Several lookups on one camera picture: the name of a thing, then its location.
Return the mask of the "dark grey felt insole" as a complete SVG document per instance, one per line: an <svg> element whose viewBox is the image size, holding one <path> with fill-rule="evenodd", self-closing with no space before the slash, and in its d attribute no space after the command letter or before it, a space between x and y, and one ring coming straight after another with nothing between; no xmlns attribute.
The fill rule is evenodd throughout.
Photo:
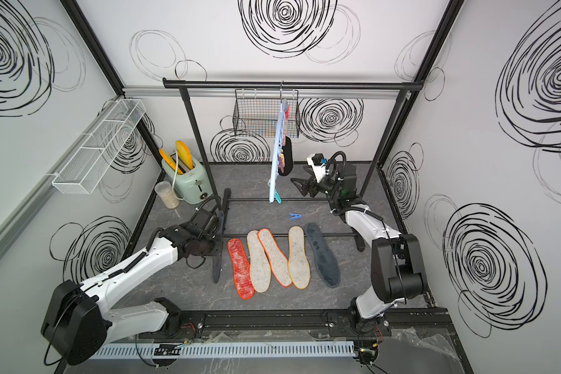
<svg viewBox="0 0 561 374"><path fill-rule="evenodd" d="M223 243L216 244L212 252L212 280L217 284L221 277Z"/></svg>
<svg viewBox="0 0 561 374"><path fill-rule="evenodd" d="M341 282L339 264L322 235L319 225L308 223L305 226L305 235L313 250L316 270L323 283L329 288L337 288Z"/></svg>

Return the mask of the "red insole orange trim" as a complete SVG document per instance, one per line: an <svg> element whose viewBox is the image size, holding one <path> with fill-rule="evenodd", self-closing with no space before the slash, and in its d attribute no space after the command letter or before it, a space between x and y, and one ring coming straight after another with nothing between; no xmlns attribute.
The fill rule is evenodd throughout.
<svg viewBox="0 0 561 374"><path fill-rule="evenodd" d="M238 296L242 300L251 299L255 294L250 276L250 263L239 238L228 241L228 252L233 266L233 281Z"/></svg>

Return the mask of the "light blue arc hanger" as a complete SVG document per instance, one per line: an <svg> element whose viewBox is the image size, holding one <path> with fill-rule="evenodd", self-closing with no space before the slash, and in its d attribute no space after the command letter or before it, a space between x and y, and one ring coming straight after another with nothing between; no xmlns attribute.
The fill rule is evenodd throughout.
<svg viewBox="0 0 561 374"><path fill-rule="evenodd" d="M280 101L280 111L277 117L277 125L275 129L275 137L273 142L273 152L271 157L271 177L269 180L269 202L272 204L276 200L276 182L279 171L279 157L281 153L283 138L285 136L285 122L287 118L287 110L289 109L288 101L282 99Z"/></svg>

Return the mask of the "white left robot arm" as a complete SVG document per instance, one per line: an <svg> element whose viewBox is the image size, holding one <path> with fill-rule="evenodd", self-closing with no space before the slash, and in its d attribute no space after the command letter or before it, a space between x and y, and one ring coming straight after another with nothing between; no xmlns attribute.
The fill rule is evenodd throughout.
<svg viewBox="0 0 561 374"><path fill-rule="evenodd" d="M81 283L65 280L52 293L41 325L48 351L59 354L58 372L88 360L104 345L142 333L174 338L188 325L174 302L160 297L144 305L116 304L152 275L189 257L217 257L221 252L226 210L218 197L207 209L199 205L190 220L156 228L144 249L113 268Z"/></svg>

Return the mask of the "white insole orange trim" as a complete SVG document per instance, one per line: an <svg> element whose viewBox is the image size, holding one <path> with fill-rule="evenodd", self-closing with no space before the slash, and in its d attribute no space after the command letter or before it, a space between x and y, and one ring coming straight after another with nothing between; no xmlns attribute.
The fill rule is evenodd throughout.
<svg viewBox="0 0 561 374"><path fill-rule="evenodd" d="M248 233L247 244L252 286L256 292L264 293L271 284L271 266L264 247L259 240L257 230Z"/></svg>
<svg viewBox="0 0 561 374"><path fill-rule="evenodd" d="M281 251L276 239L269 229L265 228L259 230L257 236L260 240L260 244L263 246L269 260L272 273L277 282L282 287L289 288L292 285L292 280L288 269L288 258Z"/></svg>

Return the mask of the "white insole yellow trim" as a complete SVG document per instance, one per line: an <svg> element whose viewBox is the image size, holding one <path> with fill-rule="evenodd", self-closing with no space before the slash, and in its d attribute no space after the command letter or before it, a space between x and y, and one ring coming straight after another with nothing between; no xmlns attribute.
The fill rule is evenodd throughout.
<svg viewBox="0 0 561 374"><path fill-rule="evenodd" d="M311 270L305 253L305 234L301 227L293 226L288 232L289 259L288 272L292 283L297 289L303 290L309 286Z"/></svg>

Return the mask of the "black felt insole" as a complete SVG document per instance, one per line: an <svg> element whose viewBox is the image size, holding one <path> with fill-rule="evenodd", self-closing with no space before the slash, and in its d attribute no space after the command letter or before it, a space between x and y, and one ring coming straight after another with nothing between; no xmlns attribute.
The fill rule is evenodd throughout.
<svg viewBox="0 0 561 374"><path fill-rule="evenodd" d="M294 168L292 141L290 137L285 137L285 144L281 147L279 175L288 176Z"/></svg>

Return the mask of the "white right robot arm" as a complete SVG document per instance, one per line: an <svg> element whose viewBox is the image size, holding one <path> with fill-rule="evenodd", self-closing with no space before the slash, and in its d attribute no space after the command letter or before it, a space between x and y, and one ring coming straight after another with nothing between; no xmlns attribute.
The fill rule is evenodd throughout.
<svg viewBox="0 0 561 374"><path fill-rule="evenodd" d="M302 196L323 193L330 213L352 228L358 235L358 247L371 249L370 287L352 300L355 320L363 321L383 316L388 310L428 291L428 281L422 250L415 235L403 234L386 224L372 212L357 192L356 175L335 174L332 179L292 178Z"/></svg>

